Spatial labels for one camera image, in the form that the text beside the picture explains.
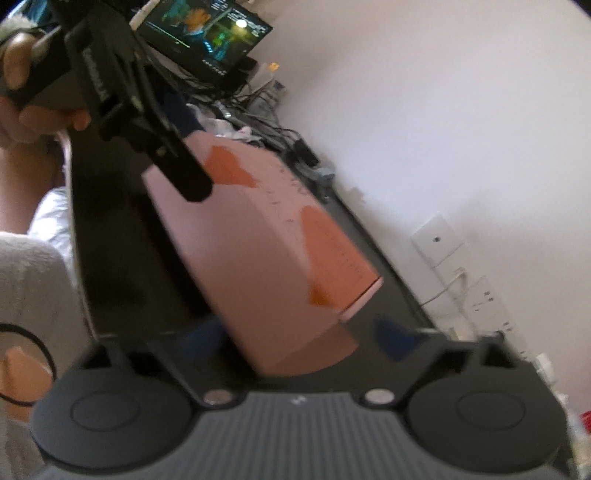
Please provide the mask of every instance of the electrical outlet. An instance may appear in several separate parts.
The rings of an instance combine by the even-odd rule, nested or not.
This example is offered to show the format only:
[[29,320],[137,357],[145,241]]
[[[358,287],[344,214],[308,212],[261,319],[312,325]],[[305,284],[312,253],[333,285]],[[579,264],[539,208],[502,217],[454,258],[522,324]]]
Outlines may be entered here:
[[511,348],[517,353],[523,360],[531,362],[533,360],[530,350],[525,343],[525,339],[519,333],[519,330],[511,322],[510,320],[506,319],[503,323],[501,328],[499,329],[505,335],[505,341],[511,345]]
[[504,307],[488,279],[482,277],[468,288],[463,302],[463,310],[465,315],[480,329],[488,319],[503,311]]
[[[485,271],[476,260],[466,244],[461,245],[454,253],[443,260],[435,271],[444,286],[449,286],[449,293],[455,299],[462,298],[466,294],[466,288],[474,286],[482,277]],[[465,278],[457,279],[459,272],[463,271]]]
[[462,244],[441,215],[435,216],[414,232],[412,240],[431,268],[438,266]]

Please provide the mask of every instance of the monitor screen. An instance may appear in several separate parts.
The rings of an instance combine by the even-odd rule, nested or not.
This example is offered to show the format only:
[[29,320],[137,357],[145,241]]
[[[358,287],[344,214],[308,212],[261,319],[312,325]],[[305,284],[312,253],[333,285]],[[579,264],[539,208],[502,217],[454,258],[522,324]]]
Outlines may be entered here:
[[161,0],[138,33],[197,78],[214,82],[271,30],[228,0]]

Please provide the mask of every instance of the plastic bag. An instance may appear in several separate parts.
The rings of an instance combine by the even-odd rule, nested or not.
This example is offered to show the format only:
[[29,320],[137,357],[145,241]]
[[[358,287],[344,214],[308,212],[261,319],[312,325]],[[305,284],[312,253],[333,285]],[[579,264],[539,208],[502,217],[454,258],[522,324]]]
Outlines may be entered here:
[[65,187],[53,189],[43,197],[27,235],[47,242],[58,250],[66,263],[70,282],[76,286],[69,199]]

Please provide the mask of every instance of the desk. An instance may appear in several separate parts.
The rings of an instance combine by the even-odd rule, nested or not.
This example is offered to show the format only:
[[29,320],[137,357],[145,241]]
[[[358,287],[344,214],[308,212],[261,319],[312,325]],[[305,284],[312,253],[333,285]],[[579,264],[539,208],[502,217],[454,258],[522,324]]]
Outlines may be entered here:
[[[196,325],[210,310],[143,187],[140,173],[150,165],[149,159],[120,140],[101,144],[92,127],[74,133],[72,143],[74,161],[68,178],[75,254],[97,335],[162,338],[161,333]],[[410,328],[430,324],[334,193],[325,207],[384,277],[384,286],[348,324],[364,346],[354,355],[354,368],[379,376],[383,369],[375,366],[388,361],[372,341],[372,320],[383,316]],[[346,382],[350,369],[342,363],[336,376]],[[361,376],[372,381],[367,372]]]

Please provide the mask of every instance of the black strap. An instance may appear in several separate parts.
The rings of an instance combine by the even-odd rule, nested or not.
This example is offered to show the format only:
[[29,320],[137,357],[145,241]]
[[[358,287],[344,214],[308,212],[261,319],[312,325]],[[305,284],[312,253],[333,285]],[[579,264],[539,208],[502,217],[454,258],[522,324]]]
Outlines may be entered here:
[[[53,361],[53,357],[51,356],[51,353],[48,350],[48,348],[46,347],[45,343],[43,343],[37,335],[29,332],[27,329],[25,329],[23,327],[19,327],[18,325],[12,325],[10,323],[0,323],[0,333],[15,333],[17,335],[25,337],[27,340],[30,340],[32,343],[37,345],[37,347],[39,348],[39,350],[41,350],[41,353],[43,353],[43,356],[47,360],[47,364],[49,365],[49,369],[51,370],[51,379],[53,381],[57,380],[56,363]],[[8,395],[5,395],[3,393],[0,393],[0,399],[5,400],[8,403],[11,403],[11,404],[16,405],[18,407],[32,407],[35,405],[35,403],[37,403],[36,400],[35,401],[16,400],[16,399],[9,397]]]

